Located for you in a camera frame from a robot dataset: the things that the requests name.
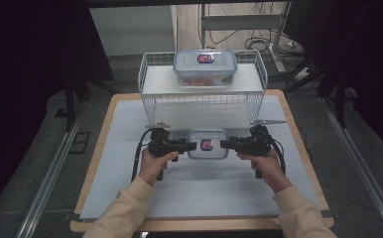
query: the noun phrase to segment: cable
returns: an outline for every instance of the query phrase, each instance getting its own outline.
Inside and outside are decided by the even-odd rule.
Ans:
[[[252,46],[254,44],[264,44],[265,45],[265,48],[263,50],[260,50],[259,52],[264,52],[266,50],[269,49],[269,44],[266,43],[265,39],[264,38],[259,38],[259,37],[256,37],[256,38],[249,38],[247,39],[245,42],[244,42],[244,46],[247,50],[254,50],[252,49]]]
[[[223,4],[221,3],[221,4],[220,4],[220,10],[222,10],[223,14],[226,15],[226,12],[223,10],[223,6],[222,6],[222,5],[223,5]]]
[[[310,149],[307,147],[307,135],[306,133],[304,132],[303,128],[297,123],[297,121],[295,121],[298,129],[303,133],[304,135],[304,139],[303,139],[303,143],[304,143],[304,147],[306,148],[306,151],[307,151],[307,154],[309,154],[309,159],[310,161],[312,162],[313,161],[313,154],[312,152],[310,151]]]
[[[269,29],[269,43],[272,43],[272,29]]]
[[[208,4],[207,6],[207,15],[210,15],[210,4]],[[209,35],[210,35],[210,39],[212,40],[212,42],[215,44],[215,45],[218,45],[219,43],[222,43],[224,41],[226,41],[228,38],[232,37],[232,35],[234,35],[235,33],[239,32],[239,30],[235,30],[233,33],[229,34],[226,38],[220,40],[219,42],[216,42],[214,39],[213,39],[213,36],[212,36],[212,31],[209,31]]]
[[[273,43],[272,40],[268,40],[268,39],[265,39],[265,41],[267,43]],[[290,55],[290,56],[305,56],[306,54],[304,52],[300,52],[300,53],[296,53],[296,52],[290,52],[286,49],[283,49],[281,46],[278,46],[277,47],[277,50],[278,50],[278,53],[282,54],[282,55]]]
[[[142,138],[140,139],[140,141],[138,143],[138,147],[136,148],[135,160],[133,162],[132,179],[130,180],[130,182],[132,182],[135,179],[136,174],[138,173],[140,151],[141,151],[142,146],[143,146],[142,143],[143,143],[143,140],[145,139],[146,134],[148,134],[148,132],[150,132],[150,131],[152,131],[152,129],[148,129],[145,131],[145,133],[143,133]]]
[[[286,39],[289,39],[289,40],[291,40],[291,38],[290,37],[288,37],[285,33],[281,33],[281,36],[282,37],[285,37]]]
[[[293,73],[295,73],[296,71],[300,71],[301,69],[303,69],[305,66],[307,65],[307,63],[303,60],[294,70],[293,70]],[[285,83],[285,88],[282,89],[282,91],[284,92],[284,95],[285,95],[285,98],[288,97],[287,95],[287,92],[288,92],[288,84],[290,83],[290,80],[292,77],[295,77],[293,74],[287,79],[287,82]]]
[[[176,51],[179,50],[179,18],[176,18]]]
[[[288,58],[288,57],[305,57],[305,56],[293,56],[293,55],[282,56],[282,61],[284,63],[286,63],[287,65],[289,65],[289,66],[298,66],[298,65],[300,65],[299,63],[290,63],[290,62],[286,61],[285,58]]]
[[[201,42],[201,36],[200,36],[200,4],[197,4],[197,34],[198,34],[198,41]]]
[[[285,72],[285,73],[282,73],[282,74],[279,74],[279,75],[268,75],[268,76],[269,76],[269,78],[271,78],[271,77],[285,77],[285,76],[288,76],[288,75],[291,75],[291,74],[295,73],[298,69],[299,68],[297,67],[297,68],[295,68],[295,69],[293,69],[293,70],[291,70],[289,72]]]
[[[256,3],[256,4],[254,5],[254,7],[253,7],[252,9],[250,9],[249,14],[251,13],[251,11],[252,11],[253,9],[254,9],[254,14],[256,14],[257,4],[258,4],[258,3]],[[261,12],[262,12],[262,9],[263,9],[264,4],[265,4],[265,3],[263,2],[263,3],[261,3],[261,5],[260,5],[259,15],[260,15]],[[255,32],[255,31],[256,31],[256,30],[249,31],[249,32],[248,32],[248,35],[247,35],[247,39],[249,39],[249,38],[253,38],[253,36],[254,36],[254,32]]]
[[[268,82],[268,84],[282,81],[282,80],[284,80],[285,78],[289,77],[290,74],[292,74],[292,73],[294,73],[294,72],[293,72],[293,71],[290,71],[290,72],[287,72],[287,73],[284,74],[284,75],[273,75],[273,76],[269,76],[269,82]]]
[[[251,11],[256,11],[256,9],[257,9],[257,4],[258,3],[254,3],[254,6],[250,9],[250,12],[249,13],[251,13]]]
[[[285,160],[284,160],[284,147],[282,146],[282,144],[279,141],[273,139],[271,135],[269,135],[269,138],[271,140],[271,144],[272,144],[273,148],[276,151],[276,154],[278,155],[281,170],[285,175],[286,174],[286,165],[285,165]]]

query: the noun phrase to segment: black cable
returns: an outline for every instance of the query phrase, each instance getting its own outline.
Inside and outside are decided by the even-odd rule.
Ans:
[[[292,40],[290,37],[288,37],[286,34],[284,34],[284,33],[282,33],[281,34],[281,36],[282,37],[285,37],[285,38],[287,38],[287,39],[289,39],[289,40]]]
[[[268,76],[269,76],[269,78],[271,78],[271,77],[285,77],[285,76],[288,76],[290,74],[295,73],[296,71],[297,71],[297,68],[293,69],[293,70],[291,70],[289,72],[285,72],[285,73],[279,74],[279,75],[268,75]]]
[[[225,12],[225,10],[223,10],[223,4],[222,4],[222,3],[220,4],[220,10],[222,10],[223,14],[225,14],[225,15],[226,15],[226,12]]]
[[[297,123],[297,121],[295,121],[298,129],[301,131],[301,133],[303,133],[303,144],[304,144],[304,147],[306,148],[306,151],[307,151],[307,154],[309,154],[309,159],[310,161],[312,162],[313,161],[313,154],[312,152],[310,151],[310,149],[307,147],[307,135],[306,135],[306,132],[304,132],[303,128]]]
[[[253,50],[251,47],[254,44],[264,44],[265,45],[265,48],[263,50],[260,50],[259,52],[264,52],[269,48],[269,45],[266,43],[266,40],[264,38],[260,38],[260,37],[249,38],[244,42],[244,46],[247,50]]]
[[[251,11],[252,11],[253,9],[254,9],[254,14],[256,14],[257,4],[258,4],[258,3],[256,3],[256,4],[254,5],[254,7],[253,7],[252,9],[250,9],[249,14],[251,13]],[[264,2],[260,4],[259,15],[262,13],[262,9],[263,9],[263,5],[264,5],[264,4],[265,4]],[[254,32],[255,32],[255,31],[256,31],[256,30],[252,30],[252,31],[250,31],[250,32],[252,32],[252,33],[251,33],[251,36],[250,36],[250,32],[249,32],[249,33],[248,33],[248,36],[247,36],[247,39],[249,39],[249,38],[253,38],[253,36],[254,36]]]
[[[262,2],[262,3],[260,4],[259,15],[262,14],[262,10],[263,10],[264,7],[265,7],[265,2]]]
[[[300,65],[299,63],[290,63],[289,61],[287,61],[285,58],[289,58],[289,57],[305,57],[305,56],[293,56],[293,55],[285,55],[285,56],[282,56],[282,61],[284,63],[286,63],[287,65],[289,66],[298,66]]]
[[[277,82],[283,81],[286,79],[289,75],[283,75],[283,76],[276,76],[275,79],[272,79],[272,77],[268,80],[268,89],[274,88],[273,85]]]
[[[148,134],[148,132],[150,131],[152,131],[152,129],[148,129],[145,131],[145,133],[143,133],[142,138],[140,139],[138,143],[138,147],[136,148],[135,160],[133,162],[132,178],[130,179],[130,182],[132,182],[135,179],[136,174],[138,173],[139,157],[140,157],[140,152],[143,146],[142,143],[143,143],[143,140],[145,139],[146,134]]]
[[[282,89],[282,91],[284,92],[285,98],[287,100],[288,100],[288,94],[287,94],[288,93],[288,84],[290,83],[291,77],[293,77],[292,74],[287,78],[287,81],[285,82],[285,87],[284,87],[284,89]]]
[[[210,4],[208,4],[207,6],[207,15],[210,15]],[[235,30],[233,33],[231,33],[230,35],[228,35],[226,38],[222,39],[221,41],[219,42],[216,42],[213,37],[212,37],[212,31],[209,31],[209,35],[210,35],[210,39],[212,40],[212,42],[215,44],[215,45],[218,45],[219,43],[223,43],[224,41],[226,41],[228,38],[232,37],[232,35],[234,35],[235,33],[239,32],[239,30]]]
[[[285,165],[285,160],[284,160],[284,148],[282,147],[282,144],[279,143],[277,140],[273,139],[271,135],[269,135],[269,138],[271,140],[271,144],[273,146],[273,148],[275,149],[276,151],[276,154],[278,155],[278,158],[279,158],[279,164],[281,166],[281,170],[282,172],[284,173],[284,175],[286,174],[286,165]]]
[[[290,52],[278,46],[279,56],[289,56],[289,57],[306,57],[306,53],[304,52]]]
[[[176,51],[179,50],[179,18],[176,18]]]
[[[198,34],[198,40],[201,42],[201,36],[200,36],[200,4],[197,4],[197,34]]]
[[[259,3],[255,3],[254,4],[254,6],[250,9],[250,12],[249,13],[251,13],[251,11],[253,11],[253,9],[254,9],[254,11],[256,11],[256,9],[257,9],[257,4],[259,4]]]
[[[265,39],[263,37],[251,37],[251,38],[248,38],[244,45],[246,46],[246,48],[248,48],[247,46],[247,42],[248,41],[254,41],[254,40],[257,40],[257,41],[264,41],[267,45],[270,45],[271,43],[273,43],[272,41],[272,32],[274,32],[273,30],[269,29],[269,39]],[[290,55],[290,56],[304,56],[305,55],[305,52],[304,51],[301,51],[300,53],[296,53],[296,52],[290,52],[284,48],[282,48],[281,46],[278,46],[277,47],[277,50],[278,50],[278,53],[279,54],[282,54],[282,55]]]

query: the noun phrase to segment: gray floor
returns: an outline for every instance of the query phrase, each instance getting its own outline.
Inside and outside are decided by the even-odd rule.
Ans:
[[[242,44],[240,41],[229,44],[238,46]],[[109,60],[115,81],[107,82],[108,85],[122,93],[137,92],[136,78],[140,57],[128,59],[112,57]],[[268,54],[263,54],[263,60],[270,75],[269,88],[284,89],[288,79],[277,76]],[[291,64],[299,60],[301,59],[295,58]],[[318,84],[318,81],[313,81],[295,92],[290,92],[287,94],[287,99],[312,156],[324,196],[333,213],[334,225],[331,230],[338,237],[383,237],[383,218],[337,136],[320,98],[317,97]],[[79,145],[73,144],[70,147],[71,153],[65,158],[33,237],[82,236],[81,233],[70,231],[69,217],[77,203],[112,96],[96,85],[89,84],[88,87],[92,95],[86,102],[84,116],[77,130],[78,133],[90,133],[88,145],[84,153],[81,152],[82,147]],[[55,117],[59,108],[64,108],[62,92],[50,98],[43,126],[0,196],[0,237],[16,236],[44,174],[59,149],[65,129],[65,119]],[[345,122],[346,130],[383,190],[383,142],[360,118],[351,102],[345,104]]]

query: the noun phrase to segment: wire basket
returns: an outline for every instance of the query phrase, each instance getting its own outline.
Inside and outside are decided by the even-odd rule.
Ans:
[[[138,84],[150,125],[164,122],[173,131],[251,127],[268,83],[258,51],[235,52],[238,70],[226,88],[180,87],[173,71],[175,55],[143,55]]]

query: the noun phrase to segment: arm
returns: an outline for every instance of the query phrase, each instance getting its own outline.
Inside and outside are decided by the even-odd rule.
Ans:
[[[275,150],[264,157],[238,153],[242,160],[251,161],[253,170],[259,169],[264,182],[275,192],[274,200],[281,210],[279,222],[287,237],[335,237],[325,226],[319,209],[285,177],[279,167]]]
[[[148,201],[155,193],[152,185],[158,174],[167,166],[167,161],[178,155],[177,152],[172,152],[155,158],[148,152],[148,148],[144,149],[139,175],[128,188],[120,190],[117,198],[108,205],[101,217],[93,222],[83,237],[132,237],[145,219]]]

